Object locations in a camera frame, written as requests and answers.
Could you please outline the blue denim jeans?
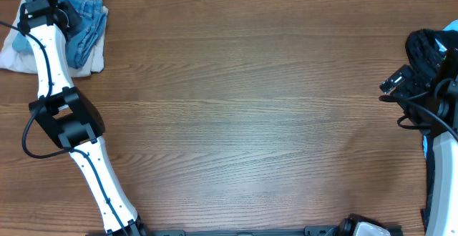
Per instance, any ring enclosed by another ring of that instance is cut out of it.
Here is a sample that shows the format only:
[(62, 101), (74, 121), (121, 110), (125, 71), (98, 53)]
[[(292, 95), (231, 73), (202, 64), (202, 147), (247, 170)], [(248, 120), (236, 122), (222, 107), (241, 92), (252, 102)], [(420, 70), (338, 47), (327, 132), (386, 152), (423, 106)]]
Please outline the blue denim jeans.
[(67, 64), (83, 69), (107, 25), (103, 0), (25, 0), (19, 8), (17, 27), (23, 34), (17, 51), (31, 51), (25, 34), (41, 25), (56, 25), (66, 39)]

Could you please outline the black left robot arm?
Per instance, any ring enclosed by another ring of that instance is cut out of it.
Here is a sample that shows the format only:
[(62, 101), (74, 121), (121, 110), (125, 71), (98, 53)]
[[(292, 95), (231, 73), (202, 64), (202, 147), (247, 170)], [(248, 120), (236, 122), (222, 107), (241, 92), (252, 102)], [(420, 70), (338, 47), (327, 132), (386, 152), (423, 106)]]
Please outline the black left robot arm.
[(17, 29), (31, 45), (39, 79), (37, 100), (29, 103), (29, 121), (58, 147), (52, 157), (68, 154), (80, 168), (106, 235), (148, 235), (110, 164), (101, 115), (69, 74), (65, 46), (69, 28), (78, 22), (66, 1), (25, 0), (20, 6)]

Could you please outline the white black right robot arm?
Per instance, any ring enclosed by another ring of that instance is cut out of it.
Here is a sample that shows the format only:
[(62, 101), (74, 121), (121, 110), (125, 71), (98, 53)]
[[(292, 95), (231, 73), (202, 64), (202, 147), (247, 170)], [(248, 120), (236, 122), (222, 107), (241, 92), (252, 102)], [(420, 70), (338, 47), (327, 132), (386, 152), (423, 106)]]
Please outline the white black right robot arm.
[(404, 116), (397, 123), (419, 130), (425, 139), (427, 235), (457, 234), (457, 49), (448, 49), (435, 72), (404, 65), (380, 85), (383, 102), (396, 102)]

